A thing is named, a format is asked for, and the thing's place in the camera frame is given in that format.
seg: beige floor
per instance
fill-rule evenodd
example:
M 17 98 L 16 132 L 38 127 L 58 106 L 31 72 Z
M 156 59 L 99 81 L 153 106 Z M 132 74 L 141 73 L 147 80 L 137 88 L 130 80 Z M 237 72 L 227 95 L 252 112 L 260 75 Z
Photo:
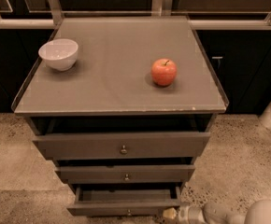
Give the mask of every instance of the beige floor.
M 33 146 L 23 119 L 0 114 L 0 223 L 155 223 L 154 217 L 71 217 L 71 190 L 54 165 Z M 256 116 L 220 115 L 182 200 L 212 201 L 245 214 L 261 199 L 271 200 L 271 130 Z

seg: floor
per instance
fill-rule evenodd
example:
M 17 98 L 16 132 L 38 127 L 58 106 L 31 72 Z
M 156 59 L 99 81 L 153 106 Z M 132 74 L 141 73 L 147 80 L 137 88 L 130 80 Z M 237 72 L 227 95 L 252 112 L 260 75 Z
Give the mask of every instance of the floor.
M 0 114 L 0 223 L 136 224 L 155 217 L 72 217 L 74 200 L 54 165 L 32 143 L 23 119 Z M 210 141 L 196 161 L 182 200 L 197 206 L 212 201 L 245 214 L 255 201 L 271 200 L 271 130 L 253 115 L 219 115 Z

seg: drawer handle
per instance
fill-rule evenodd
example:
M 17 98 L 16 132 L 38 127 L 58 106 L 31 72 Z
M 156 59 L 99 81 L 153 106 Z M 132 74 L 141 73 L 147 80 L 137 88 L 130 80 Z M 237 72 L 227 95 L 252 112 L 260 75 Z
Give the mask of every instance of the drawer handle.
M 132 212 L 130 211 L 130 209 L 127 210 L 127 216 L 131 217 L 132 216 Z
M 128 182 L 128 181 L 130 180 L 130 176 L 129 176 L 128 174 L 126 174 L 124 180 L 125 180 L 126 182 Z
M 121 153 L 121 154 L 127 154 L 126 146 L 122 146 L 122 147 L 121 147 L 120 153 Z

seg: white bowl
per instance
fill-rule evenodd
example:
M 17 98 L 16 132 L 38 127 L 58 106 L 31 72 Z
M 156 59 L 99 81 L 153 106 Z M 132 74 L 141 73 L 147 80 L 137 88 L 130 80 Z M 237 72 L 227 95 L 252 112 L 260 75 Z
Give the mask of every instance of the white bowl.
M 38 53 L 49 67 L 65 71 L 77 60 L 78 43 L 70 39 L 56 39 L 44 44 Z

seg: red apple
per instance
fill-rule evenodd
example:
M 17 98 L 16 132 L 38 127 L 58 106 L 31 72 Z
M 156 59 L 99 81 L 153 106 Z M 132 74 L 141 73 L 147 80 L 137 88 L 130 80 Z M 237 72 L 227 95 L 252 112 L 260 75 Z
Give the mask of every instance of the red apple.
M 159 59 L 153 63 L 151 76 L 153 81 L 160 86 L 170 85 L 176 77 L 176 64 L 166 58 Z

